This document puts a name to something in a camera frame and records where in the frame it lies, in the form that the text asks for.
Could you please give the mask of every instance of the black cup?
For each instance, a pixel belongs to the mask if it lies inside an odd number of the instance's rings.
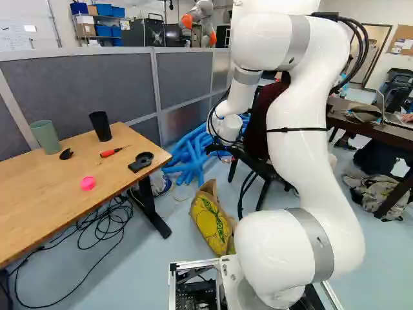
[[[109,120],[105,111],[90,113],[89,118],[90,121],[92,121],[93,128],[95,129],[100,142],[106,142],[112,139]]]

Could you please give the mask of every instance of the red screwdriver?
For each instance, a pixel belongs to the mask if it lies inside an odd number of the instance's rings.
[[[127,148],[127,147],[130,147],[130,146],[132,146],[132,144],[127,145],[126,147],[119,147],[119,148],[113,149],[113,150],[106,150],[106,151],[102,152],[100,155],[101,155],[102,158],[107,158],[107,157],[112,156],[113,154]]]

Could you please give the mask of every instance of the floor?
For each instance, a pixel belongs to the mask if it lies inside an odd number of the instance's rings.
[[[348,93],[349,99],[363,103],[370,103],[373,97],[374,94],[362,90],[350,90]],[[357,136],[352,143],[362,147],[367,142],[366,137]],[[351,201],[340,174],[350,163],[352,153],[335,149],[332,145],[331,151],[338,158],[335,169],[337,181]],[[222,206],[236,217],[239,189],[249,173],[248,167],[239,164],[232,183],[227,182],[229,164],[213,161],[205,170],[206,180],[217,179]],[[401,161],[393,173],[402,176],[406,170],[407,166]],[[262,180],[256,180],[245,195],[245,214],[255,209],[262,185]],[[172,229],[169,239],[162,239],[136,211],[119,247],[98,265],[73,295],[49,309],[168,309],[168,264],[214,257],[188,215],[196,189],[197,184],[193,183],[191,186],[176,187],[171,193],[157,198],[156,208]],[[176,200],[185,195],[189,199],[182,202]],[[292,192],[287,193],[280,184],[273,183],[263,207],[280,209],[298,205],[299,199]],[[413,307],[413,294],[410,292],[413,264],[413,230],[410,226],[413,225],[413,216],[406,212],[404,222],[382,223],[358,205],[352,203],[352,207],[365,233],[367,254],[357,271],[330,281],[344,309]],[[91,251],[78,251],[76,240],[67,239],[56,250],[33,257],[21,269],[18,283],[22,300],[30,305],[42,305],[59,299],[117,241],[109,240]],[[327,305],[326,298],[320,295]]]

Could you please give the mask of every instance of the yellow bag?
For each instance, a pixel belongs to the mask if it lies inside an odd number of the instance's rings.
[[[233,253],[232,218],[219,204],[216,180],[209,180],[199,188],[192,200],[190,215],[218,256]]]

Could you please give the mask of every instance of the laptop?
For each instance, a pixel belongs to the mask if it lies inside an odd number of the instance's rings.
[[[413,130],[413,123],[405,123],[401,120],[401,115],[399,114],[386,112],[385,97],[380,91],[377,91],[376,100],[377,106],[381,107],[381,119],[383,120],[383,123]]]

